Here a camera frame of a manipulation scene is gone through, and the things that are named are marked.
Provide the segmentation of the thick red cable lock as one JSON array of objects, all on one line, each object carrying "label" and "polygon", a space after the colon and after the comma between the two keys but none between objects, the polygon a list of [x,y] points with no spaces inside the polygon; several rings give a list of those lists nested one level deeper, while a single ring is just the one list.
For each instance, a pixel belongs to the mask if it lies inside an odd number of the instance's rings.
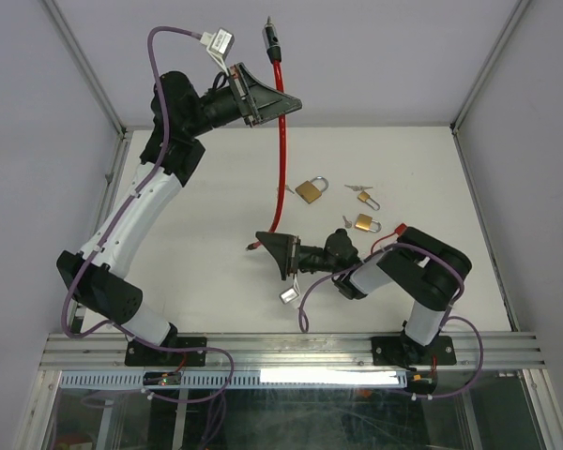
[{"label": "thick red cable lock", "polygon": [[[284,83],[282,76],[282,50],[280,40],[277,35],[275,25],[270,16],[266,19],[264,26],[264,40],[266,44],[266,54],[269,62],[273,67],[275,87],[278,91],[284,92]],[[271,233],[275,232],[282,218],[282,210],[285,200],[285,184],[287,175],[287,126],[286,118],[282,115],[278,119],[278,137],[279,137],[279,173],[276,209],[274,212],[272,223],[269,227]]]}]

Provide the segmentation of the small brass padlock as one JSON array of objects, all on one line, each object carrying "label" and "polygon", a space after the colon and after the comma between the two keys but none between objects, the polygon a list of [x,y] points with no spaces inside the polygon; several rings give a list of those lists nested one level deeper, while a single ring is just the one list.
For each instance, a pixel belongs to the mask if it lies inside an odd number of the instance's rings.
[{"label": "small brass padlock", "polygon": [[380,210],[381,205],[368,192],[368,190],[372,189],[372,187],[366,187],[362,185],[345,185],[345,187],[355,191],[358,194],[357,199],[372,208],[372,210]]}]

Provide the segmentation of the red thin-cable padlock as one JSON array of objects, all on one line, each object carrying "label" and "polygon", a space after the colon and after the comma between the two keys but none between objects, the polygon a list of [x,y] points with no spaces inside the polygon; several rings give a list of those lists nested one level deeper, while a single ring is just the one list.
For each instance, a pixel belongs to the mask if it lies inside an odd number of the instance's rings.
[{"label": "red thin-cable padlock", "polygon": [[376,241],[373,242],[373,244],[370,247],[370,252],[374,253],[378,247],[385,243],[387,240],[391,239],[391,238],[398,238],[400,237],[407,229],[407,225],[404,223],[401,223],[400,225],[398,225],[393,232],[386,234],[380,238],[378,238]]}]

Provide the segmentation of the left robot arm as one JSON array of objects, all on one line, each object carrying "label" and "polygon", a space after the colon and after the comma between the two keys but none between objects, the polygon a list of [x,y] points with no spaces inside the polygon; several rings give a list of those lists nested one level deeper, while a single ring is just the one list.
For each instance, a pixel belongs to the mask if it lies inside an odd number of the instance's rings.
[{"label": "left robot arm", "polygon": [[177,330],[126,281],[139,246],[198,167],[205,153],[199,136],[238,119],[249,127],[262,125],[302,107],[299,98],[263,84],[241,63],[219,76],[225,85],[213,85],[203,95],[182,72],[156,79],[154,128],[125,197],[80,250],[63,251],[56,263],[68,288],[67,303],[98,313],[162,365],[176,357]]}]

